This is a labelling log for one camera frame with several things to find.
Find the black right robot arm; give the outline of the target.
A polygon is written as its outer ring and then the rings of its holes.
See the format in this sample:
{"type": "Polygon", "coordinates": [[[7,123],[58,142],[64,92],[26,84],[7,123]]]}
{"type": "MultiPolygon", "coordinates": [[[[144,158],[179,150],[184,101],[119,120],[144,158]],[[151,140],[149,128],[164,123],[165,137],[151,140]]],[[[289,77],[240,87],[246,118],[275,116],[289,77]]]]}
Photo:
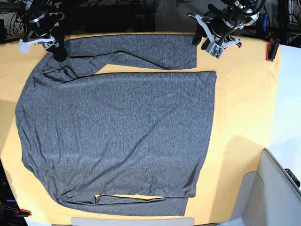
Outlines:
{"type": "Polygon", "coordinates": [[[67,58],[64,48],[64,35],[59,31],[57,13],[50,14],[48,0],[20,1],[19,15],[24,24],[24,37],[20,39],[18,48],[28,53],[32,45],[41,44],[45,51],[51,52],[58,62],[67,58]]]}

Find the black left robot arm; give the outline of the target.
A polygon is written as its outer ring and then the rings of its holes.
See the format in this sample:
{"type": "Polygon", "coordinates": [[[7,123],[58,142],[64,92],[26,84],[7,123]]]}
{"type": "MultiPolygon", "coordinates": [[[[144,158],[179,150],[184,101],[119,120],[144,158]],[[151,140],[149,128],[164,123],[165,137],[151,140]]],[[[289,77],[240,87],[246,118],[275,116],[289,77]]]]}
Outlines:
{"type": "Polygon", "coordinates": [[[237,38],[232,33],[245,26],[250,26],[259,18],[260,11],[264,8],[265,0],[224,0],[226,6],[223,10],[213,4],[208,4],[208,11],[203,14],[191,14],[187,17],[197,22],[197,30],[192,39],[192,45],[198,45],[202,38],[206,44],[215,44],[226,49],[227,44],[241,47],[237,38]]]}

